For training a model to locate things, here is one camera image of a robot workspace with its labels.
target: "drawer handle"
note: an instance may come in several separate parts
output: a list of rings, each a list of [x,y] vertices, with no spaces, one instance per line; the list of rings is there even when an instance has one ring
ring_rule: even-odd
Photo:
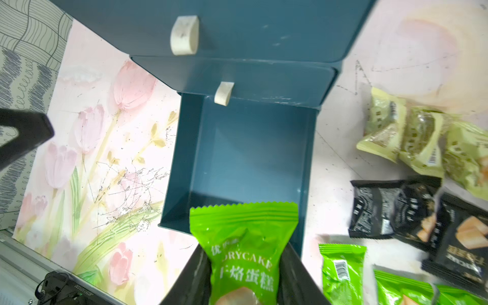
[[[214,102],[223,106],[229,104],[230,94],[232,93],[232,88],[234,83],[230,81],[221,81],[217,92],[215,93]]]
[[[179,16],[171,29],[169,44],[174,55],[195,55],[198,50],[198,16]]]

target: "yellow-green snack package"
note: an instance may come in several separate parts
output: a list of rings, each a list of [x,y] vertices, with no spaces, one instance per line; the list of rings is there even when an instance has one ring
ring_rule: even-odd
[[[476,197],[488,200],[488,132],[455,122],[447,132],[444,167],[449,176]]]
[[[396,163],[407,116],[405,104],[405,99],[372,88],[366,135],[356,148]]]
[[[454,118],[425,107],[413,107],[407,118],[400,160],[419,174],[444,178],[439,140]]]
[[[434,289],[429,283],[375,270],[379,305],[430,305]]]
[[[190,231],[212,266],[209,305],[276,305],[280,257],[297,224],[295,203],[192,208]]]
[[[324,257],[324,295],[332,305],[363,304],[363,263],[366,247],[355,244],[320,244]]]
[[[439,298],[437,305],[488,305],[488,301],[478,298],[462,289],[437,285]]]

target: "floral wallpaper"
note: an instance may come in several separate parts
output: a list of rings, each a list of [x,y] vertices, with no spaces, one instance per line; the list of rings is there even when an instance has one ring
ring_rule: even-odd
[[[158,304],[195,249],[159,228],[180,96],[73,22],[14,238],[127,304]]]

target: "gray patterned fabric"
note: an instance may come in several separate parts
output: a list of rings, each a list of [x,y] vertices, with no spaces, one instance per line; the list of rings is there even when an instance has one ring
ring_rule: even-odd
[[[0,107],[47,112],[73,19],[48,0],[0,0]],[[17,135],[0,126],[0,145]],[[0,171],[0,229],[14,227],[35,150]]]

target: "black cake package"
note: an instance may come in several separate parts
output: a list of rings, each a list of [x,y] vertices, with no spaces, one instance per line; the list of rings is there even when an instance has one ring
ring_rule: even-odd
[[[391,222],[394,238],[428,251],[428,241],[436,223],[434,195],[441,183],[441,178],[414,176],[402,185]]]
[[[488,297],[488,212],[451,194],[441,197],[422,270]]]
[[[435,224],[433,196],[442,180],[412,176],[394,181],[351,181],[354,204],[349,227],[352,238],[397,238],[420,249]]]

